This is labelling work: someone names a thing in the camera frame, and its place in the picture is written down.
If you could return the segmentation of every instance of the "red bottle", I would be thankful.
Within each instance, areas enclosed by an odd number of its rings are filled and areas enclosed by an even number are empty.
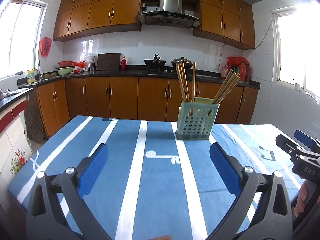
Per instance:
[[[125,56],[123,56],[123,60],[121,61],[121,69],[124,70],[127,66],[127,61],[125,60]]]

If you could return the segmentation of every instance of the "blue tablecloth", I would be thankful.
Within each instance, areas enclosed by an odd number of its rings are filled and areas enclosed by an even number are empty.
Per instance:
[[[176,127],[77,116],[30,158],[9,190],[27,208],[39,171],[60,174],[106,143],[108,161],[84,201],[113,239],[205,239],[235,199],[210,160],[210,145],[217,141],[243,166],[267,174],[281,171],[290,199],[297,195],[303,181],[292,173],[289,155],[276,146],[283,133],[273,125],[215,124],[209,140],[199,141],[175,140]],[[259,198],[257,193],[240,230],[248,227]],[[80,232],[63,195],[59,200],[71,228]]]

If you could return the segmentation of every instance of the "range hood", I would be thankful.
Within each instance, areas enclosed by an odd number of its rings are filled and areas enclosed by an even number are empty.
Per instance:
[[[193,28],[200,25],[200,19],[182,13],[182,0],[160,0],[159,10],[139,15],[142,24],[166,25]]]

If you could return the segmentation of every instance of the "black countertop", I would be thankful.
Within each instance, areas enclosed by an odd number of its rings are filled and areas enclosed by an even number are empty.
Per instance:
[[[2,112],[4,109],[12,105],[14,102],[19,100],[22,97],[25,97],[27,94],[29,94],[33,89],[29,89],[26,91],[23,91],[17,95],[10,96],[8,98],[4,98],[2,101],[0,101],[0,112]]]
[[[212,83],[223,83],[223,79],[217,77],[219,75],[215,72],[210,71],[196,71],[196,81],[212,82]],[[77,78],[77,77],[112,77],[112,76],[124,76],[124,77],[157,77],[157,78],[172,78],[178,79],[175,73],[146,73],[146,70],[141,69],[128,69],[128,70],[100,70],[100,71],[88,71],[79,74],[68,74],[65,76],[57,76],[46,80],[41,80],[39,82],[33,82],[30,84],[22,84],[19,88],[35,88],[41,85],[49,84],[56,80]],[[192,80],[191,75],[187,75],[188,80]],[[251,81],[250,84],[244,84],[239,82],[237,84],[239,87],[250,87],[254,89],[260,89],[260,83]]]

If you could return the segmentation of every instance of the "wall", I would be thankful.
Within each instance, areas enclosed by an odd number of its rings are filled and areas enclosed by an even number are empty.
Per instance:
[[[53,38],[54,26],[56,23],[56,18],[59,10],[61,0],[39,0],[47,3],[46,12],[44,15],[43,25],[40,33],[40,39],[43,37]],[[58,62],[62,60],[63,54],[63,42],[54,41],[51,45],[51,50],[47,58],[42,58],[39,53],[39,59],[41,62],[41,71],[49,72],[54,71],[58,65]],[[10,89],[11,91],[17,89],[17,79],[23,78],[25,75],[12,76],[0,80],[0,89],[6,91]]]
[[[93,40],[93,53],[120,52],[126,56],[128,65],[145,65],[145,59],[159,54],[171,66],[175,58],[186,57],[197,63],[197,68],[208,71],[218,70],[222,43],[192,36],[192,29],[169,26],[142,25],[141,32],[118,32],[95,35],[66,41],[63,60],[79,61],[83,50],[82,41]],[[221,65],[229,56],[243,56],[243,50],[226,45],[223,48]]]
[[[272,20],[270,11],[309,3],[309,0],[263,0],[252,5],[256,46]],[[274,40],[272,27],[254,51],[244,51],[252,67],[252,79],[261,83],[252,124],[271,123],[293,137],[296,129],[320,138],[320,105],[303,92],[274,83]]]

